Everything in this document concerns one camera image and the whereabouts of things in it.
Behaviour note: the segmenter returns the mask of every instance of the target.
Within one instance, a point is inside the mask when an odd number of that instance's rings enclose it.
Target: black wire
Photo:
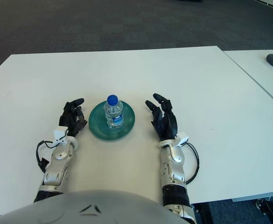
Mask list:
[[[196,157],[196,160],[197,160],[196,171],[194,172],[194,174],[192,175],[192,177],[185,182],[186,184],[189,184],[190,182],[192,182],[194,180],[194,178],[196,178],[196,176],[198,174],[198,170],[200,168],[200,159],[199,159],[198,152],[197,152],[196,148],[191,143],[185,142],[182,146],[184,146],[184,145],[188,145],[188,147],[191,148],[191,150],[193,151],[193,153],[194,153],[194,155]]]
[[[63,137],[59,138],[59,140],[63,139],[63,138],[66,136],[67,131],[68,131],[68,128],[67,128],[67,130],[65,131],[65,135],[64,135]],[[55,148],[56,146],[58,146],[58,145],[60,144],[60,143],[58,143],[58,144],[56,144],[56,145],[50,147],[50,146],[47,145],[47,143],[53,143],[53,142],[52,142],[52,141],[45,141],[45,140],[42,140],[41,142],[39,142],[39,143],[37,144],[37,148],[36,148],[36,159],[37,159],[37,163],[38,163],[38,166],[40,167],[40,169],[42,170],[43,173],[45,173],[45,166],[42,164],[42,162],[41,162],[40,159],[39,159],[39,154],[38,154],[38,149],[39,149],[39,147],[40,147],[42,144],[45,144],[48,148]]]

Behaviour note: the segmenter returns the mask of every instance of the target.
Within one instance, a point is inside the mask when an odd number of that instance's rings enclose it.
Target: dark carpet floor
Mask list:
[[[273,49],[273,8],[253,0],[0,0],[0,65],[11,54],[210,45]],[[253,201],[209,205],[215,224],[270,223]]]

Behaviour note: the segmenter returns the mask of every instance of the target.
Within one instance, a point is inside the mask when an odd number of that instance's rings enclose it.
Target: white tabletop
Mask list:
[[[43,177],[36,144],[53,138],[66,101],[85,98],[88,118],[109,94],[132,106],[135,125],[115,142],[86,126],[69,190],[118,189],[161,202],[158,137],[145,105],[155,92],[171,100],[178,131],[198,150],[192,203],[273,191],[273,100],[219,48],[12,55],[0,66],[0,214],[35,198]],[[190,177],[195,158],[184,153]]]
[[[233,50],[225,53],[273,98],[273,66],[266,61],[273,50]]]

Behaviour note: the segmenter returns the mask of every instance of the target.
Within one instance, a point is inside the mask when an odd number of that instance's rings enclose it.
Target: water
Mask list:
[[[124,123],[122,114],[123,104],[118,100],[117,96],[110,95],[108,97],[108,101],[104,105],[104,110],[108,126],[113,130],[120,129]]]

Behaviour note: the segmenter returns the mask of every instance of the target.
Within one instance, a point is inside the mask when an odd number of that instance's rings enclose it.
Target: teal plate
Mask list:
[[[112,130],[109,128],[107,119],[105,118],[105,111],[103,108],[105,103],[106,101],[98,104],[89,116],[89,128],[91,132],[96,137],[103,140],[116,140],[127,135],[131,131],[136,119],[131,106],[122,101],[124,124],[119,130]]]

